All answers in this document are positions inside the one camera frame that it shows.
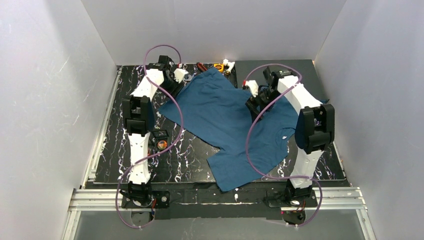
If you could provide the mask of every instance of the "cable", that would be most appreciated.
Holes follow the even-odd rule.
[[[119,206],[118,206],[118,196],[119,196],[119,190],[120,190],[120,188],[121,188],[121,184],[122,184],[122,181],[123,181],[123,179],[124,178],[126,178],[126,176],[128,175],[128,173],[131,171],[131,169],[135,166],[135,165],[137,165],[137,164],[139,164],[139,163],[141,163],[141,162],[143,162],[143,161],[145,161],[145,160],[147,160],[147,159],[151,159],[151,158],[154,158],[154,157],[156,157],[156,156],[158,156],[158,155],[161,155],[161,154],[163,154],[163,153],[166,153],[167,151],[169,151],[179,140],[180,140],[180,138],[181,138],[181,134],[183,133],[183,113],[181,112],[181,108],[180,108],[180,106],[178,105],[178,103],[177,103],[177,101],[175,100],[175,98],[173,98],[172,96],[171,96],[171,94],[169,93],[169,92],[167,92],[165,89],[163,89],[161,86],[159,86],[159,85],[157,85],[156,83],[154,83],[153,81],[151,81],[150,80],[150,78],[147,76],[147,69],[146,69],[146,59],[147,59],[147,56],[148,56],[148,54],[150,53],[150,51],[152,51],[153,49],[156,49],[156,48],[159,48],[159,47],[169,47],[169,48],[172,48],[172,49],[174,49],[175,51],[176,51],[176,53],[178,54],[178,57],[179,57],[179,63],[181,63],[181,54],[180,54],[180,52],[175,48],[175,47],[173,47],[173,46],[171,46],[171,45],[167,45],[167,44],[160,44],[160,45],[156,45],[156,46],[154,46],[154,47],[152,47],[152,48],[150,48],[147,52],[146,52],[146,54],[145,54],[145,56],[144,56],[144,60],[143,60],[143,69],[144,69],[144,74],[145,74],[145,77],[146,77],[146,79],[149,81],[149,83],[150,84],[152,84],[153,86],[155,86],[155,87],[157,87],[157,89],[159,89],[159,90],[161,90],[164,94],[166,94],[172,101],[173,101],[173,103],[175,104],[175,106],[176,106],[176,108],[178,109],[178,112],[179,112],[179,117],[180,117],[180,120],[181,120],[181,124],[180,124],[180,129],[179,129],[179,133],[178,133],[178,135],[177,135],[177,137],[176,137],[176,139],[175,139],[175,141],[171,144],[171,145],[169,145],[167,148],[165,148],[164,150],[162,150],[162,151],[160,151],[160,152],[157,152],[157,153],[155,153],[155,154],[152,154],[152,155],[148,155],[148,156],[146,156],[146,157],[143,157],[142,159],[140,159],[140,160],[138,160],[138,161],[136,161],[133,165],[131,165],[131,166],[129,166],[127,169],[126,169],[126,171],[122,174],[122,176],[120,177],[120,179],[119,179],[119,181],[118,181],[118,186],[117,186],[117,188],[116,188],[116,195],[115,195],[115,208],[116,208],[116,213],[118,213],[118,216],[119,216],[119,218],[121,219],[121,221],[125,224],[125,225],[127,225],[128,227],[130,227],[130,228],[133,228],[133,229],[141,229],[141,228],[144,228],[144,227],[146,227],[147,225],[149,225],[150,223],[152,223],[153,222],[153,219],[151,220],[151,221],[149,221],[148,223],[146,223],[146,224],[144,224],[144,225],[141,225],[141,226],[133,226],[133,225],[131,225],[131,224],[129,224],[128,222],[126,222],[125,220],[124,220],[124,218],[122,217],[122,215],[121,215],[121,212],[119,211]]]
[[[320,183],[316,180],[313,179],[312,177],[308,177],[305,175],[295,175],[295,176],[285,176],[285,177],[275,177],[275,176],[268,176],[267,174],[259,171],[255,165],[252,163],[251,158],[249,157],[249,139],[251,137],[253,128],[255,127],[256,123],[258,122],[258,120],[262,117],[262,115],[273,105],[275,104],[279,99],[281,99],[285,94],[287,94],[288,92],[290,92],[293,88],[295,88],[295,86],[297,86],[301,81],[302,81],[302,74],[297,71],[296,69],[286,66],[284,64],[280,64],[280,63],[269,63],[269,64],[264,64],[261,66],[256,67],[255,69],[253,69],[246,77],[246,80],[249,79],[249,77],[258,69],[263,68],[263,67],[268,67],[268,66],[280,66],[280,67],[284,67],[286,69],[290,69],[293,72],[296,73],[298,80],[297,82],[289,87],[288,89],[286,89],[283,93],[281,93],[277,98],[275,98],[274,100],[272,100],[262,111],[260,111],[259,115],[257,115],[256,119],[253,121],[252,125],[250,126],[249,132],[247,133],[247,138],[246,138],[246,144],[245,144],[245,150],[246,150],[246,157],[247,157],[247,161],[249,162],[250,166],[253,168],[253,170],[255,170],[258,174],[270,178],[270,179],[276,179],[276,180],[289,180],[289,179],[308,179],[311,180],[313,182],[315,182],[318,185],[319,188],[319,195],[322,196],[323,195],[323,189],[321,188]],[[318,206],[316,207],[315,212],[312,214],[312,216],[310,216],[310,218],[308,220],[306,220],[304,223],[296,225],[296,227],[301,227],[306,225],[307,223],[309,223],[312,219],[315,218],[315,216],[317,215],[318,211],[320,210],[321,207],[321,203],[323,202],[323,198],[320,197],[319,198],[319,202],[318,202]]]

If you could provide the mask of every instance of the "tape measure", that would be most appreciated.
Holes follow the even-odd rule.
[[[224,64],[222,63],[214,63],[213,66],[218,69],[220,73],[224,72]]]

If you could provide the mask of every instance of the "purple cable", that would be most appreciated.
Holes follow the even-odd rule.
[[[253,165],[253,163],[252,163],[252,161],[251,161],[251,158],[249,157],[249,139],[250,139],[250,137],[251,137],[251,134],[252,134],[252,130],[253,130],[253,128],[255,127],[255,125],[256,125],[256,123],[258,122],[258,120],[262,117],[262,115],[265,113],[265,111],[267,111],[273,104],[275,104],[280,98],[282,98],[286,93],[288,93],[288,92],[290,92],[293,88],[295,88],[295,86],[297,85],[297,84],[299,84],[300,82],[301,82],[301,80],[302,80],[302,74],[300,73],[300,72],[298,72],[296,69],[294,69],[294,68],[292,68],[292,67],[289,67],[289,66],[286,66],[286,65],[284,65],[284,64],[279,64],[279,63],[269,63],[269,64],[264,64],[264,65],[261,65],[261,66],[258,66],[258,67],[256,67],[255,69],[253,69],[248,75],[247,75],[247,77],[245,78],[246,80],[248,80],[249,79],[249,77],[256,71],[256,70],[258,70],[258,69],[260,69],[260,68],[263,68],[263,67],[268,67],[268,66],[280,66],[280,67],[284,67],[284,68],[286,68],[286,69],[290,69],[290,70],[292,70],[293,72],[295,72],[296,73],[296,75],[297,75],[297,77],[299,78],[298,80],[297,80],[297,82],[293,85],[293,86],[291,86],[291,87],[289,87],[287,90],[285,90],[283,93],[281,93],[276,99],[274,99],[273,101],[271,101],[260,113],[259,113],[259,115],[256,117],[256,119],[253,121],[253,123],[252,123],[252,125],[250,126],[250,129],[249,129],[249,132],[247,133],[247,138],[246,138],[246,145],[245,145],[245,149],[246,149],[246,157],[247,157],[247,161],[249,162],[249,164],[250,164],[250,166],[258,173],[258,174],[260,174],[260,175],[262,175],[262,176],[264,176],[264,177],[267,177],[267,178],[270,178],[270,179],[277,179],[277,180],[289,180],[289,179],[308,179],[308,180],[311,180],[311,181],[313,181],[313,182],[315,182],[317,185],[318,185],[318,188],[319,188],[319,195],[320,195],[320,198],[319,198],[319,202],[318,202],[318,206],[316,207],[316,210],[315,210],[315,212],[312,214],[312,216],[310,216],[310,218],[308,219],[308,220],[306,220],[304,223],[302,223],[302,224],[299,224],[298,225],[298,227],[301,227],[301,226],[304,226],[304,225],[306,225],[307,223],[309,223],[312,219],[314,219],[315,218],[315,216],[317,215],[317,213],[318,213],[318,210],[320,210],[320,207],[321,207],[321,203],[323,202],[323,198],[322,198],[322,196],[323,196],[323,190],[322,190],[322,188],[321,188],[321,185],[320,185],[320,183],[316,180],[316,179],[313,179],[313,178],[311,178],[311,177],[308,177],[308,176],[305,176],[305,175],[295,175],[295,176],[285,176],[285,177],[275,177],[275,176],[268,176],[268,175],[266,175],[265,173],[263,173],[263,172],[261,172],[261,171],[259,171],[256,167],[255,167],[255,165]]]
[[[172,49],[174,49],[175,51],[176,51],[176,53],[178,54],[178,57],[179,57],[179,63],[181,63],[181,55],[180,55],[180,52],[175,48],[175,47],[173,47],[173,46],[171,46],[171,45],[167,45],[167,44],[160,44],[160,45],[156,45],[156,46],[154,46],[154,47],[152,47],[152,48],[150,48],[147,52],[146,52],[146,54],[145,54],[145,56],[144,56],[144,60],[143,60],[143,69],[144,69],[144,74],[145,74],[145,76],[146,76],[146,78],[147,78],[147,80],[153,85],[153,86],[155,86],[155,87],[157,87],[157,89],[159,89],[159,90],[161,90],[163,93],[165,93],[172,101],[173,101],[173,103],[175,104],[175,106],[176,106],[176,108],[178,109],[178,112],[179,112],[179,117],[181,118],[180,120],[181,120],[181,124],[180,124],[180,129],[179,129],[179,133],[178,133],[178,136],[176,137],[176,139],[175,139],[175,141],[171,144],[171,145],[169,145],[167,148],[165,148],[164,150],[162,150],[162,151],[160,151],[160,152],[157,152],[157,153],[155,153],[155,154],[152,154],[152,155],[150,155],[150,156],[146,156],[146,157],[143,157],[142,159],[140,159],[140,160],[138,160],[138,161],[136,161],[133,165],[131,165],[131,166],[129,166],[127,169],[126,169],[126,171],[122,174],[122,176],[121,176],[121,178],[119,179],[119,181],[118,181],[118,186],[117,186],[117,188],[116,188],[116,196],[115,196],[115,208],[116,208],[116,212],[118,213],[118,216],[119,216],[119,218],[121,219],[121,221],[125,224],[125,225],[127,225],[128,227],[130,227],[130,228],[133,228],[133,229],[142,229],[142,228],[144,228],[144,227],[146,227],[147,225],[149,225],[150,223],[152,223],[153,222],[153,219],[154,219],[154,217],[153,217],[153,219],[151,220],[151,221],[149,221],[148,223],[146,223],[146,224],[144,224],[144,225],[141,225],[141,226],[134,226],[134,225],[131,225],[131,224],[129,224],[128,222],[126,222],[125,220],[124,220],[124,218],[122,217],[122,215],[121,215],[121,212],[119,211],[119,206],[118,206],[118,195],[119,195],[119,190],[120,190],[120,188],[121,188],[121,184],[122,184],[122,180],[128,175],[128,173],[130,172],[130,170],[135,166],[135,165],[137,165],[137,164],[139,164],[139,163],[141,163],[141,162],[143,162],[143,161],[145,161],[145,160],[147,160],[147,159],[151,159],[151,158],[154,158],[154,157],[156,157],[156,156],[158,156],[158,155],[161,155],[161,154],[163,154],[163,153],[166,153],[167,151],[169,151],[177,142],[178,142],[178,140],[180,140],[180,138],[181,138],[181,133],[183,132],[183,113],[181,112],[181,108],[180,108],[180,106],[178,105],[178,103],[177,103],[177,101],[175,100],[175,98],[173,98],[172,96],[171,96],[171,94],[169,93],[169,92],[167,92],[165,89],[163,89],[162,87],[160,87],[159,85],[157,85],[156,83],[154,83],[154,82],[152,82],[151,80],[150,80],[150,78],[147,76],[147,70],[146,70],[146,58],[147,58],[147,56],[148,56],[148,54],[150,53],[150,51],[152,51],[153,49],[155,49],[155,48],[158,48],[158,47],[169,47],[169,48],[172,48]]]

